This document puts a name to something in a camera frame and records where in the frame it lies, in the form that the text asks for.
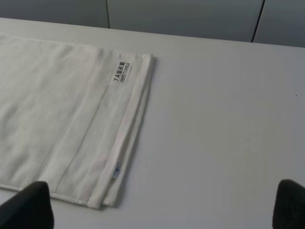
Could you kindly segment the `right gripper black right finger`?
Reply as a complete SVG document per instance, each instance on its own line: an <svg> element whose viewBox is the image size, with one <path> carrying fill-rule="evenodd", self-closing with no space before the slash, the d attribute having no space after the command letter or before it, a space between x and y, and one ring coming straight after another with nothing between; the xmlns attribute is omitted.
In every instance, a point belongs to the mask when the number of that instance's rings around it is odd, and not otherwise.
<svg viewBox="0 0 305 229"><path fill-rule="evenodd" d="M276 193L272 227L303 229L305 227L305 187L297 182L281 180Z"/></svg>

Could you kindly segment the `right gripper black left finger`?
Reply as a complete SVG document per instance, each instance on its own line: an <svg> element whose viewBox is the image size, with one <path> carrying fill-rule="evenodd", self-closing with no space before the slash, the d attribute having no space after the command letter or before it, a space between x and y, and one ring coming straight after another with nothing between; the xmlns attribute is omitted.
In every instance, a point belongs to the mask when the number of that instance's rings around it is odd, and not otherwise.
<svg viewBox="0 0 305 229"><path fill-rule="evenodd" d="M52 229L54 214L49 187L36 181L0 205L2 229Z"/></svg>

